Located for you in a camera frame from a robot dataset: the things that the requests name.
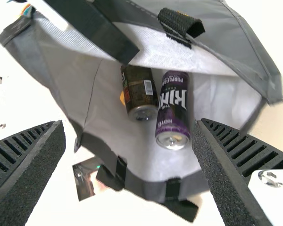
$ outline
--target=can lid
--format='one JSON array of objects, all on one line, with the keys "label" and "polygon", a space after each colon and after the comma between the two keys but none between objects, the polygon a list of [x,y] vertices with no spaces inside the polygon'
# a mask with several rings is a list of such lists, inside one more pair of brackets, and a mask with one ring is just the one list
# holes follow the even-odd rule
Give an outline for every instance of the can lid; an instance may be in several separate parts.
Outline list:
[{"label": "can lid", "polygon": [[156,142],[161,147],[170,150],[179,150],[186,146],[189,139],[186,135],[178,132],[162,132],[156,136]]},{"label": "can lid", "polygon": [[147,121],[155,119],[157,116],[157,107],[154,105],[142,105],[132,109],[129,112],[129,118],[133,121]]}]

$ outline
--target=velcro strap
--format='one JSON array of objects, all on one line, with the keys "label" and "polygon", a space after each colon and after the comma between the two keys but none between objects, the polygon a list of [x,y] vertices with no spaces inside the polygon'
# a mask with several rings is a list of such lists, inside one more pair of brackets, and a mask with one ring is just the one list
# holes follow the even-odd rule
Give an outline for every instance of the velcro strap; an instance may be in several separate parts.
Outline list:
[{"label": "velcro strap", "polygon": [[191,41],[186,39],[186,34],[196,38],[205,32],[200,19],[167,8],[159,12],[158,20],[169,38],[190,48]]},{"label": "velcro strap", "polygon": [[172,178],[166,182],[166,200],[178,200],[180,181],[180,178]]},{"label": "velcro strap", "polygon": [[198,206],[188,200],[165,201],[164,203],[161,203],[161,205],[167,207],[174,214],[177,214],[178,216],[182,217],[183,219],[189,222],[194,221],[198,211]]}]

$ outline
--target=black fabric tab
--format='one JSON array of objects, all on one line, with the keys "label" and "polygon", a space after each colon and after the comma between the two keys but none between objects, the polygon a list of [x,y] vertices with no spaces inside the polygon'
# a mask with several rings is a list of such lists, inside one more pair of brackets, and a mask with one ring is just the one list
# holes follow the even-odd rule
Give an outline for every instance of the black fabric tab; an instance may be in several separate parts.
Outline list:
[{"label": "black fabric tab", "polygon": [[127,65],[139,52],[128,39],[92,3],[86,0],[45,0],[75,29],[105,51]]},{"label": "black fabric tab", "polygon": [[120,180],[120,182],[125,187],[125,179],[126,179],[126,170],[127,170],[127,163],[118,156],[117,158],[117,171],[116,171],[116,178]]},{"label": "black fabric tab", "polygon": [[124,188],[124,184],[121,183],[116,177],[114,177],[110,171],[104,166],[101,165],[96,179],[102,182],[105,186],[112,188],[115,191],[121,191]]},{"label": "black fabric tab", "polygon": [[166,200],[178,200],[180,192],[180,178],[169,179],[166,183]]},{"label": "black fabric tab", "polygon": [[192,16],[163,8],[158,15],[160,22],[165,23],[181,36],[185,37],[188,33],[193,38],[198,37],[205,32],[202,21]]},{"label": "black fabric tab", "polygon": [[31,25],[31,19],[20,16],[14,23],[7,26],[0,34],[0,43],[2,46],[8,44],[14,37],[25,31]]},{"label": "black fabric tab", "polygon": [[161,205],[167,207],[174,214],[182,217],[183,219],[189,222],[194,221],[198,211],[198,206],[196,206],[194,203],[188,200],[184,200],[184,201],[171,200],[161,203]]},{"label": "black fabric tab", "polygon": [[205,32],[201,20],[167,8],[159,12],[158,19],[167,37],[189,48],[191,41],[186,38],[186,34],[196,38]]}]

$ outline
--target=screw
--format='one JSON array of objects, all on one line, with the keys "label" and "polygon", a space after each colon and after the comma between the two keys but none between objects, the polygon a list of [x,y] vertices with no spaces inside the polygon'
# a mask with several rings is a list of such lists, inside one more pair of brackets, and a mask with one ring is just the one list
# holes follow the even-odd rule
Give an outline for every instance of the screw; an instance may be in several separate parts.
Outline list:
[{"label": "screw", "polygon": [[271,186],[271,187],[282,187],[283,183],[277,181],[277,175],[274,173],[263,170],[258,173],[259,179],[262,181],[262,183]]}]

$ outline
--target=label on can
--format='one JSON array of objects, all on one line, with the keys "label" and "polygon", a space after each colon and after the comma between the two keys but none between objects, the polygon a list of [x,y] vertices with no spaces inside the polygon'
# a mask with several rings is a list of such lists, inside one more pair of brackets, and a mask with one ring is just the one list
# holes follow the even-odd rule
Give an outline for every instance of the label on can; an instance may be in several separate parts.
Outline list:
[{"label": "label on can", "polygon": [[163,76],[155,136],[162,132],[177,132],[190,139],[188,86],[187,73],[168,71]]},{"label": "label on can", "polygon": [[121,68],[127,112],[139,106],[158,106],[158,97],[150,68],[128,65]]}]

